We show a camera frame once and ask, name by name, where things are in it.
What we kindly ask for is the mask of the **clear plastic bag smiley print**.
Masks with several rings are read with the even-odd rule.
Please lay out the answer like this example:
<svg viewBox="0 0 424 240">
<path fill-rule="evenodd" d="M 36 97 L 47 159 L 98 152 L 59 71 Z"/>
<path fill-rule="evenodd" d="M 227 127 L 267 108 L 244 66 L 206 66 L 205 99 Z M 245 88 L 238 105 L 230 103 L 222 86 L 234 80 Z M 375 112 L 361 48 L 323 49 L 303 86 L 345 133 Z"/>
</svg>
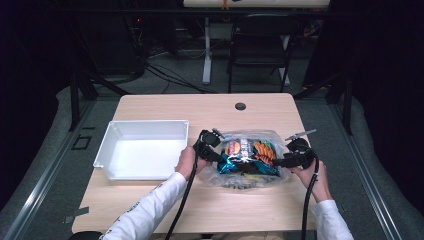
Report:
<svg viewBox="0 0 424 240">
<path fill-rule="evenodd" d="M 276 158 L 283 158 L 283 154 L 288 152 L 285 142 L 273 130 L 236 130 L 220 132 L 224 139 L 221 143 L 214 148 L 214 151 L 223 157 L 226 155 L 238 155 L 240 151 L 240 139 L 247 138 L 255 142 L 262 142 L 269 145 L 275 152 Z M 277 168 L 281 176 L 268 176 L 268 175 L 251 175 L 251 174 L 220 174 L 217 169 L 217 162 L 212 162 L 212 165 L 205 167 L 199 174 L 199 178 L 207 185 L 214 187 L 226 187 L 234 189 L 248 189 L 270 187 L 274 184 L 285 182 L 289 179 L 288 170 L 280 166 L 273 166 Z"/>
</svg>

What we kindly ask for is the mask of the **person's left hand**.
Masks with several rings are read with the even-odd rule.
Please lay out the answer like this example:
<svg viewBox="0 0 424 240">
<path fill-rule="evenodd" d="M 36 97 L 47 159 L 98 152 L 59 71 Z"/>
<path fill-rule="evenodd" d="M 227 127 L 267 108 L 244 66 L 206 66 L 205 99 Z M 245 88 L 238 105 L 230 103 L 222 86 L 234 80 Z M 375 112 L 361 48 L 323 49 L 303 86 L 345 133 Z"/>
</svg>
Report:
<svg viewBox="0 0 424 240">
<path fill-rule="evenodd" d="M 181 151 L 179 162 L 175 167 L 175 171 L 180 173 L 186 180 L 190 179 L 191 173 L 193 171 L 196 152 L 193 147 L 187 146 L 184 150 Z M 197 162 L 197 173 L 200 173 L 205 167 L 210 166 L 211 162 L 208 162 L 204 159 L 199 159 Z"/>
</svg>

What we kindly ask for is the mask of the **person's right hand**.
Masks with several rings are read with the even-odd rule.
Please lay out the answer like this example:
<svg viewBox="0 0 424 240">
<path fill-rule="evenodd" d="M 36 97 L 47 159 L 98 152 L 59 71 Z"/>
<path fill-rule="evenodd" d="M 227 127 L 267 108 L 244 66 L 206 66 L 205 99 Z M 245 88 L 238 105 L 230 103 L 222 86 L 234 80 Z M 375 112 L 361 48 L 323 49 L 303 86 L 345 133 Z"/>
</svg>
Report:
<svg viewBox="0 0 424 240">
<path fill-rule="evenodd" d="M 295 174 L 306 188 L 309 187 L 312 177 L 316 177 L 314 186 L 312 187 L 312 195 L 317 203 L 332 200 L 326 166 L 321 160 L 315 160 L 307 169 L 301 169 L 299 167 L 290 168 L 290 172 Z"/>
</svg>

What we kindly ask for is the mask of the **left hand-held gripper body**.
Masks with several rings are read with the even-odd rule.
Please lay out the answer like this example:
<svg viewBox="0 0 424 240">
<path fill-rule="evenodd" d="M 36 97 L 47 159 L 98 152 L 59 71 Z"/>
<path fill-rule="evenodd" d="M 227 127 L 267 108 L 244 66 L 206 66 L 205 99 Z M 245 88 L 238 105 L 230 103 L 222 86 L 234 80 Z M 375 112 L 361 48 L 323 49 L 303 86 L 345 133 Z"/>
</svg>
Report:
<svg viewBox="0 0 424 240">
<path fill-rule="evenodd" d="M 214 148 L 221 143 L 222 139 L 224 139 L 224 136 L 216 128 L 211 131 L 202 130 L 194 144 L 196 154 L 201 159 L 208 159 L 211 153 L 215 152 Z"/>
</svg>

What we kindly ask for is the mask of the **orange snack packet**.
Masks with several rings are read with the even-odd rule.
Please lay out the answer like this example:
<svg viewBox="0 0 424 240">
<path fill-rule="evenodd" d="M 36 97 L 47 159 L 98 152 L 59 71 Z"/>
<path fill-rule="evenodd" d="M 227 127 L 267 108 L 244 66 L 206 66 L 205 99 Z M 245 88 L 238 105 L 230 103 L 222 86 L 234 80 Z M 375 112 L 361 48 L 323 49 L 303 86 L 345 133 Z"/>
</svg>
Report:
<svg viewBox="0 0 424 240">
<path fill-rule="evenodd" d="M 269 145 L 262 142 L 255 142 L 254 147 L 256 149 L 255 158 L 272 166 L 273 160 L 276 158 L 274 150 Z"/>
</svg>

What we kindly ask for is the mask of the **grey tape strip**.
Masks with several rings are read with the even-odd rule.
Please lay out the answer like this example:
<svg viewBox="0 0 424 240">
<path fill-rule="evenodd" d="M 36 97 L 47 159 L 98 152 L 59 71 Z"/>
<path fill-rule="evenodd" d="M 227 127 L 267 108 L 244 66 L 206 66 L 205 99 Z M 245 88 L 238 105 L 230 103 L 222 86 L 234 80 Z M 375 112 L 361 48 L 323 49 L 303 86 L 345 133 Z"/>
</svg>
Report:
<svg viewBox="0 0 424 240">
<path fill-rule="evenodd" d="M 63 224 L 71 224 L 75 221 L 75 219 L 79 216 L 85 215 L 89 213 L 89 207 L 83 207 L 75 210 L 73 213 L 70 213 L 68 215 L 65 215 L 63 218 L 62 223 Z"/>
</svg>

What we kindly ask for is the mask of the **light wooden desk top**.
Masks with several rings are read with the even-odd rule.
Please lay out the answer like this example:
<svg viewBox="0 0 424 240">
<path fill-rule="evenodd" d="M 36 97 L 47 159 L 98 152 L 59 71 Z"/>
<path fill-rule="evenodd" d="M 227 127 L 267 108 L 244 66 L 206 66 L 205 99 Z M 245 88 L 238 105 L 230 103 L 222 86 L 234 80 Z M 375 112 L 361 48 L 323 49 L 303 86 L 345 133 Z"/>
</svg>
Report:
<svg viewBox="0 0 424 240">
<path fill-rule="evenodd" d="M 331 0 L 183 0 L 192 8 L 326 8 Z"/>
</svg>

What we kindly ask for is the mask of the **white black snack packet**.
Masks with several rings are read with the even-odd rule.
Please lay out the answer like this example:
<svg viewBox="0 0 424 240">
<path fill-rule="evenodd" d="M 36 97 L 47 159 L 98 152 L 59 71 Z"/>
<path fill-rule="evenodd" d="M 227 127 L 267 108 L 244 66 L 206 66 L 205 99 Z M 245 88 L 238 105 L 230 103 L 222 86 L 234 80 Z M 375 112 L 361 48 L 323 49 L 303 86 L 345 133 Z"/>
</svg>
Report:
<svg viewBox="0 0 424 240">
<path fill-rule="evenodd" d="M 240 139 L 240 151 L 238 153 L 241 162 L 249 162 L 253 160 L 254 156 L 254 144 L 251 139 L 241 138 Z"/>
</svg>

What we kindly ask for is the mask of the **blue snack packet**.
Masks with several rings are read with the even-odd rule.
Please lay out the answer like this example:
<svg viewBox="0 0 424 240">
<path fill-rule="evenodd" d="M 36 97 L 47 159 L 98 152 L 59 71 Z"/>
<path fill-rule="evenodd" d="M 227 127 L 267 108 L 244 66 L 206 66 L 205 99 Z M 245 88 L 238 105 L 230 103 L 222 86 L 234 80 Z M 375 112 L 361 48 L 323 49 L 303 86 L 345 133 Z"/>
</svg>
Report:
<svg viewBox="0 0 424 240">
<path fill-rule="evenodd" d="M 261 160 L 250 157 L 241 157 L 239 155 L 223 154 L 224 161 L 217 165 L 220 174 L 251 174 L 251 175 L 268 175 L 280 177 L 280 171 Z"/>
</svg>

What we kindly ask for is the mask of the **dark computer equipment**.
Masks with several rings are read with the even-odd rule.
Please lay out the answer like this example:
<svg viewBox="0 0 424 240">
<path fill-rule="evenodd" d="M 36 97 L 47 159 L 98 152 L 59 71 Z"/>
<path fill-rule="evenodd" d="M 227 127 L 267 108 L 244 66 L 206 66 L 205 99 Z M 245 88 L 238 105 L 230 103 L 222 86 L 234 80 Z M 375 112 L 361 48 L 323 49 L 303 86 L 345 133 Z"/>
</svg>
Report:
<svg viewBox="0 0 424 240">
<path fill-rule="evenodd" d="M 173 56 L 178 55 L 174 18 L 132 16 L 126 17 L 125 21 L 138 66 L 144 67 L 159 47 Z"/>
</svg>

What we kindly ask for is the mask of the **black folding chair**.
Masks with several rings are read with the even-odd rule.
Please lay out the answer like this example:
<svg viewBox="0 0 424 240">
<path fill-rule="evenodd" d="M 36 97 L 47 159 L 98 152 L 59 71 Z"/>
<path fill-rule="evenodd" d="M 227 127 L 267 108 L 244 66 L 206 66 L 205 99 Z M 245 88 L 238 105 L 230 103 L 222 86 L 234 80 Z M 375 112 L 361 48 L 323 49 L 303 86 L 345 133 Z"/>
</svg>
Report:
<svg viewBox="0 0 424 240">
<path fill-rule="evenodd" d="M 248 14 L 234 21 L 227 64 L 228 92 L 232 92 L 233 68 L 272 68 L 284 90 L 293 44 L 303 21 L 293 15 Z"/>
</svg>

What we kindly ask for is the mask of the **black metal stand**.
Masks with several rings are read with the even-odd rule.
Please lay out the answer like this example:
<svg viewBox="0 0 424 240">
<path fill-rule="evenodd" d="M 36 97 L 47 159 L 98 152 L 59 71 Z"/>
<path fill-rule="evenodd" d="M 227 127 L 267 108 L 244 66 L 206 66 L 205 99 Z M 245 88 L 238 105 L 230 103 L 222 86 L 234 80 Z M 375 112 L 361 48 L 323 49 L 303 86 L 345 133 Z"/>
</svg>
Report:
<svg viewBox="0 0 424 240">
<path fill-rule="evenodd" d="M 76 129 L 80 122 L 79 93 L 82 93 L 89 101 L 94 101 L 98 97 L 98 92 L 94 84 L 98 83 L 120 96 L 128 95 L 129 92 L 116 86 L 115 84 L 100 77 L 98 74 L 88 70 L 77 70 L 70 79 L 71 95 L 71 125 L 69 130 Z"/>
<path fill-rule="evenodd" d="M 306 90 L 303 90 L 294 95 L 295 100 L 302 99 L 320 88 L 330 85 L 330 90 L 325 96 L 328 104 L 336 104 L 340 97 L 343 96 L 343 112 L 342 112 L 342 125 L 346 132 L 351 135 L 351 108 L 352 108 L 352 90 L 353 79 L 350 73 L 338 73 L 323 81 L 313 84 Z"/>
</svg>

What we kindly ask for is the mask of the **white plastic bin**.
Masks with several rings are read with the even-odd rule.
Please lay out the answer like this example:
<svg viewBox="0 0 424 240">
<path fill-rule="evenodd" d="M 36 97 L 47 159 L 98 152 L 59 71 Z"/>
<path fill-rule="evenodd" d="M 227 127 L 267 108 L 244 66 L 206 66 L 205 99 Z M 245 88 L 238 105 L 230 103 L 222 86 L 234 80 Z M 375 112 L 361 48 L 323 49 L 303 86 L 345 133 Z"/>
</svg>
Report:
<svg viewBox="0 0 424 240">
<path fill-rule="evenodd" d="M 112 181 L 166 180 L 188 142 L 188 120 L 111 121 L 93 167 Z"/>
</svg>

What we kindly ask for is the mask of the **aluminium floor rail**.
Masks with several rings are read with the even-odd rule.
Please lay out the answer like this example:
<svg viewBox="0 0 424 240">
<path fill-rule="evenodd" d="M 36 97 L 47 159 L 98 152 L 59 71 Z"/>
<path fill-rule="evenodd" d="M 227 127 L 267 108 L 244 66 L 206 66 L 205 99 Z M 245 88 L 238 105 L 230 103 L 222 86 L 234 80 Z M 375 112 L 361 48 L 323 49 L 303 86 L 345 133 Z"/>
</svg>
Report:
<svg viewBox="0 0 424 240">
<path fill-rule="evenodd" d="M 350 149 L 356 172 L 387 240 L 403 240 L 354 137 L 347 133 L 343 125 L 341 110 L 338 106 L 333 104 L 329 105 L 329 109 L 336 121 L 336 125 L 338 126 L 341 135 Z"/>
<path fill-rule="evenodd" d="M 96 104 L 82 105 L 81 120 L 70 131 L 61 107 L 30 169 L 6 209 L 0 212 L 0 240 L 68 240 L 72 224 L 65 215 L 81 208 L 93 171 L 98 132 Z"/>
</svg>

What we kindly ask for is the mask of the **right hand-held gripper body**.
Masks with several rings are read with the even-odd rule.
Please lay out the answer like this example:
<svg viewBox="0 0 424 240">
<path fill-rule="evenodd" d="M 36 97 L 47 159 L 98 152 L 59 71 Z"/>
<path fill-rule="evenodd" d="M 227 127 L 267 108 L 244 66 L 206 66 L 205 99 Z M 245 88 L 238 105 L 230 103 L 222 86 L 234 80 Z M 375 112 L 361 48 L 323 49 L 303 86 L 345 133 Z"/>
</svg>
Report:
<svg viewBox="0 0 424 240">
<path fill-rule="evenodd" d="M 309 143 L 304 139 L 304 136 L 314 132 L 315 129 L 295 133 L 292 136 L 286 138 L 286 141 L 290 140 L 290 143 L 287 144 L 287 148 L 290 150 L 290 152 L 285 153 L 284 158 L 293 158 L 296 160 L 296 164 L 299 166 L 310 167 L 312 161 L 317 157 L 317 155 L 310 147 Z"/>
</svg>

